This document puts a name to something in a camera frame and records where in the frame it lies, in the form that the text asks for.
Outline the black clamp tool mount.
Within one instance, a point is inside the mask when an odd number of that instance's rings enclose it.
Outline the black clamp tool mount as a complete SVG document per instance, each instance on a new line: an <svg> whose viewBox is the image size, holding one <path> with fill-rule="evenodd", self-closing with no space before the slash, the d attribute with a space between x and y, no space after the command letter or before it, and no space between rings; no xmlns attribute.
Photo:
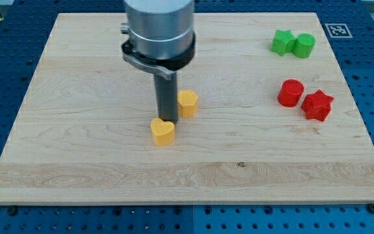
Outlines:
<svg viewBox="0 0 374 234"><path fill-rule="evenodd" d="M189 47L180 55L169 59L149 58L135 51L129 40L121 45L123 60L136 69L153 75L163 77L165 80L172 80L177 70L187 66L195 55L196 37L192 36Z"/></svg>

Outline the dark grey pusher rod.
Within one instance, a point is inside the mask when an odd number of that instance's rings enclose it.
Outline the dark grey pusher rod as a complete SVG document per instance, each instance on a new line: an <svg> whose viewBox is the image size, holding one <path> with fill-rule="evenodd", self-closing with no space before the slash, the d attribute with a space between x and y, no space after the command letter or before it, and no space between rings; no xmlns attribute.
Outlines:
<svg viewBox="0 0 374 234"><path fill-rule="evenodd" d="M170 80L154 75L158 117L166 122L178 122L177 74Z"/></svg>

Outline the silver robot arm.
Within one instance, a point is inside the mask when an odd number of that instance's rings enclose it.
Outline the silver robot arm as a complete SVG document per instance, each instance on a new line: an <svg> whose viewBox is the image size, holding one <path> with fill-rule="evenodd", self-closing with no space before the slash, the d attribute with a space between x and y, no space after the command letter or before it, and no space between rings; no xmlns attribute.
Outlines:
<svg viewBox="0 0 374 234"><path fill-rule="evenodd" d="M124 0L123 59L154 77L158 117L178 122L177 71L195 55L192 0Z"/></svg>

